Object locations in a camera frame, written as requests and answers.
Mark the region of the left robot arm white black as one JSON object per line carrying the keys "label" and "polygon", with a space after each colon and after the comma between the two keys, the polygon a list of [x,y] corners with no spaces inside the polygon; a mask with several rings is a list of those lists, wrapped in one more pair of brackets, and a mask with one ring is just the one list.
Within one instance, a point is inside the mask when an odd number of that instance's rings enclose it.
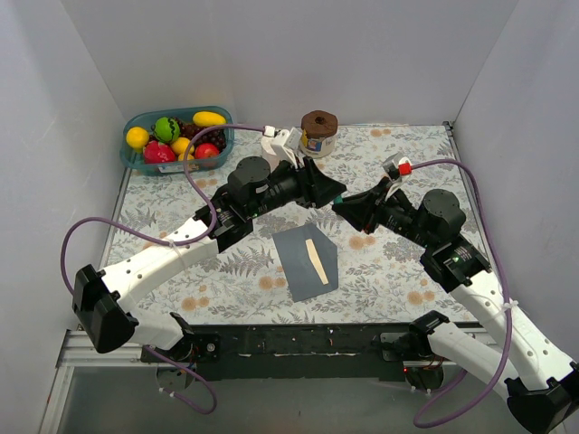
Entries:
{"label": "left robot arm white black", "polygon": [[95,350],[112,352],[124,344],[151,345],[175,362],[193,349],[185,320],[157,317],[138,309],[147,294],[197,262],[209,259],[253,231],[254,219],[288,203],[321,208],[346,191],[324,175],[310,157],[272,169],[259,157],[241,160],[207,205],[175,231],[129,259],[76,273],[73,311]]}

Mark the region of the cream letter paper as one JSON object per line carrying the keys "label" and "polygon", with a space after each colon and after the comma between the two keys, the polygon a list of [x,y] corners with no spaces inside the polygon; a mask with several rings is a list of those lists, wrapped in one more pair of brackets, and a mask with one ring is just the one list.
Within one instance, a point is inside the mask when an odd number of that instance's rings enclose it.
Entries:
{"label": "cream letter paper", "polygon": [[308,258],[309,258],[314,270],[317,272],[318,277],[320,279],[320,282],[323,285],[327,285],[329,283],[329,280],[327,278],[327,274],[326,274],[324,266],[321,262],[321,259],[318,255],[318,251],[317,251],[317,248],[316,248],[314,241],[312,239],[306,239],[305,243],[306,243],[306,248],[307,248],[307,252],[308,252]]}

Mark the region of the grey envelope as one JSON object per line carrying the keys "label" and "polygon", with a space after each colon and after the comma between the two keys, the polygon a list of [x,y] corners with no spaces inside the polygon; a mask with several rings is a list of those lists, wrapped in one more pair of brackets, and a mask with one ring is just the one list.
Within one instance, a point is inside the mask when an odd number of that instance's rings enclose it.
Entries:
{"label": "grey envelope", "polygon": [[[306,248],[312,239],[324,266],[329,283],[323,285],[314,270]],[[337,245],[316,225],[308,223],[273,235],[281,266],[294,302],[325,295],[338,288]]]}

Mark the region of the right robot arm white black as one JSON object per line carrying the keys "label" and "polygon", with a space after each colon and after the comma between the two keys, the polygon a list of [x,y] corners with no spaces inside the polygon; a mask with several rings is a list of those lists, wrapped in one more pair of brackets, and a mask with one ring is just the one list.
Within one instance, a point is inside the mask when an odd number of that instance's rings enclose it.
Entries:
{"label": "right robot arm white black", "polygon": [[549,340],[504,296],[489,262],[461,234],[466,220],[457,197],[430,190],[419,207],[383,180],[374,188],[337,199],[333,211],[366,234],[382,226],[424,249],[420,262],[427,275],[462,304],[492,339],[508,352],[495,351],[462,332],[448,317],[431,311],[411,322],[394,341],[420,359],[440,355],[483,382],[503,366],[494,391],[517,422],[530,433],[548,433],[578,409],[578,364]]}

